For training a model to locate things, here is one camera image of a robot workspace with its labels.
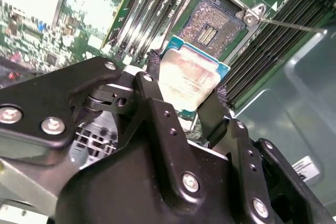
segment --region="metal rod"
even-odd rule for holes
[[[260,19],[260,21],[264,22],[264,23],[278,25],[278,26],[286,26],[286,27],[298,29],[298,30],[301,30],[301,31],[310,31],[310,32],[313,32],[313,33],[327,34],[327,32],[328,32],[326,29],[323,29],[323,28],[301,26],[301,25],[296,25],[296,24],[291,24],[291,23],[286,23],[286,22],[281,22],[281,21],[266,19],[266,18],[262,18],[262,19]]]

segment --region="blue component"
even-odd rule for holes
[[[164,57],[164,54],[166,53],[166,51],[168,49],[174,48],[174,49],[180,50],[180,48],[182,46],[187,46],[187,47],[191,48],[193,51],[195,51],[196,53],[198,53],[199,55],[204,56],[205,58],[207,58],[207,59],[209,59],[209,60],[217,63],[218,64],[218,68],[217,68],[216,72],[219,73],[221,79],[224,78],[225,75],[229,72],[229,70],[230,70],[229,66],[225,65],[222,62],[219,62],[216,58],[214,58],[214,57],[208,55],[207,53],[199,50],[197,47],[195,47],[195,46],[193,46],[193,45],[191,45],[191,44],[189,44],[187,42],[184,42],[183,39],[181,39],[181,38],[179,38],[177,36],[173,36],[173,38],[171,39],[171,41],[168,43],[165,51],[162,54],[163,57]]]
[[[47,28],[47,24],[46,23],[43,23],[42,21],[40,21],[38,24],[37,24],[37,30],[42,33],[45,29]]]

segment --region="red component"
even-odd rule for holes
[[[20,52],[16,52],[15,54],[13,54],[10,58],[10,61],[12,62],[19,62],[21,60],[21,53]]]
[[[13,74],[13,72],[10,72],[8,78],[10,78],[11,80],[15,79],[15,75]]]

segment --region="white label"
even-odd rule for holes
[[[292,167],[299,174],[304,182],[320,174],[319,169],[311,160],[310,156],[306,156],[303,159],[297,161],[295,164],[292,165]]]

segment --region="screw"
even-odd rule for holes
[[[22,113],[14,107],[0,108],[0,123],[12,124],[20,121]]]
[[[59,135],[65,130],[65,125],[60,118],[51,117],[42,122],[41,128],[49,135]]]
[[[241,129],[245,128],[242,122],[237,122],[237,124],[238,124],[239,128],[241,128]]]
[[[248,23],[251,23],[253,21],[253,18],[251,15],[249,15],[249,16],[246,16],[246,20]]]
[[[182,182],[185,188],[187,188],[188,191],[195,193],[200,188],[197,179],[194,175],[190,173],[185,173],[182,176]]]
[[[145,74],[143,77],[146,81],[153,81],[153,78],[149,76],[148,74]]]
[[[108,69],[111,69],[111,70],[116,69],[115,65],[113,63],[109,62],[109,61],[105,63],[105,67],[107,67]]]
[[[254,206],[254,209],[257,211],[257,213],[261,217],[263,217],[263,218],[268,217],[268,210],[267,210],[266,206],[264,205],[264,203],[260,199],[254,199],[253,200],[253,206]]]
[[[265,144],[269,149],[273,149],[273,146],[269,142],[266,141]]]

